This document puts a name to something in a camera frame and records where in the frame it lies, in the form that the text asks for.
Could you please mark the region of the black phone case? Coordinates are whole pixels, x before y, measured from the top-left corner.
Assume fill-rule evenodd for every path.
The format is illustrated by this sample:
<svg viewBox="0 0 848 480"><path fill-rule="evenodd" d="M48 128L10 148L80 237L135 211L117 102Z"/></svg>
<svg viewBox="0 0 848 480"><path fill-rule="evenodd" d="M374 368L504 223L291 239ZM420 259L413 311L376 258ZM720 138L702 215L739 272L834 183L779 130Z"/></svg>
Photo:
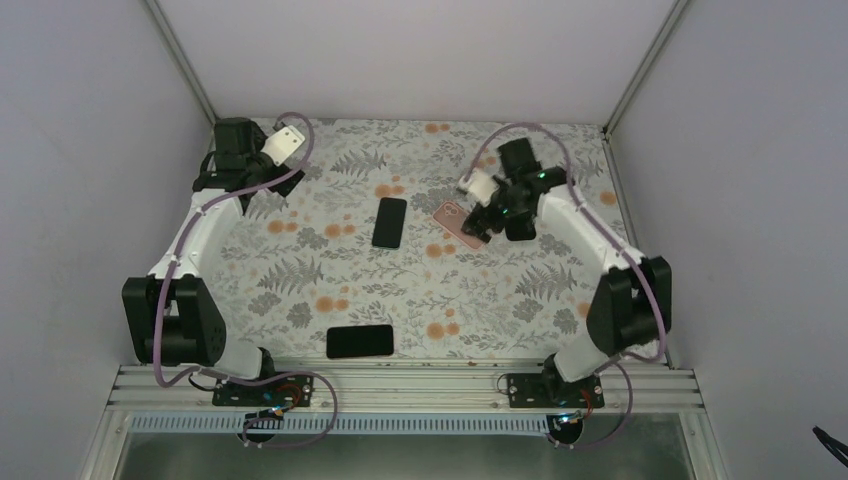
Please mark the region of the black phone case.
<svg viewBox="0 0 848 480"><path fill-rule="evenodd" d="M537 236L535 217L522 215L507 219L504 231L506 238L511 242L534 240Z"/></svg>

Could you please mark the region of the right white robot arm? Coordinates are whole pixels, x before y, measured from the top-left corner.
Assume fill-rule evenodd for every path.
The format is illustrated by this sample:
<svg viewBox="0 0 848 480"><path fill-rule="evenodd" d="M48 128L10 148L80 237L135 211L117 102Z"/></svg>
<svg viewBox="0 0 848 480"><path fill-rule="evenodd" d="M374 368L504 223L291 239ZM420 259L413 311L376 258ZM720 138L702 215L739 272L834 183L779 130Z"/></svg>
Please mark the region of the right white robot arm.
<svg viewBox="0 0 848 480"><path fill-rule="evenodd" d="M501 145L498 155L502 176L472 167L458 182L459 190L475 203L463 232L483 242L494 233L524 241L542 222L597 276L585 333L543 364L544 399L565 407L578 397L581 381L625 356L633 357L633 347L655 342L652 358L665 354L671 328L671 267L661 256L645 256L603 222L567 164L542 166L526 138Z"/></svg>

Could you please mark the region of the pink phone case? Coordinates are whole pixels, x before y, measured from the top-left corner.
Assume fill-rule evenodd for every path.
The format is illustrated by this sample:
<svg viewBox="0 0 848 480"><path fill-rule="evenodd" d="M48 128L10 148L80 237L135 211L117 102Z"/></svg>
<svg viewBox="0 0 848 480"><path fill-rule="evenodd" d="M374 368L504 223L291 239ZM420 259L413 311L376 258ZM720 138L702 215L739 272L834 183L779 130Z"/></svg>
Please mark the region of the pink phone case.
<svg viewBox="0 0 848 480"><path fill-rule="evenodd" d="M469 213L453 201L442 203L432 214L432 219L447 233L472 250L483 248L486 243L474 236L465 234L462 225Z"/></svg>

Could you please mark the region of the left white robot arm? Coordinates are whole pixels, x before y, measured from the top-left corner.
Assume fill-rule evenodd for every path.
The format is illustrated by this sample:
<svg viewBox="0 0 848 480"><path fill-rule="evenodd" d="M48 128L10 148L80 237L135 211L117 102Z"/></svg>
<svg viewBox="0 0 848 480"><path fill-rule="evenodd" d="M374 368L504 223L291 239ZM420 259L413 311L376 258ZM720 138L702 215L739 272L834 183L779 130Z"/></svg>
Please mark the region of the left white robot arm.
<svg viewBox="0 0 848 480"><path fill-rule="evenodd" d="M128 278L121 290L135 355L152 367L159 386L203 375L238 384L255 405L276 396L279 380L270 353L229 337L205 278L254 196L289 195L303 179L314 145L314 127L302 114L282 114L270 133L245 117L214 124L174 240L146 275Z"/></svg>

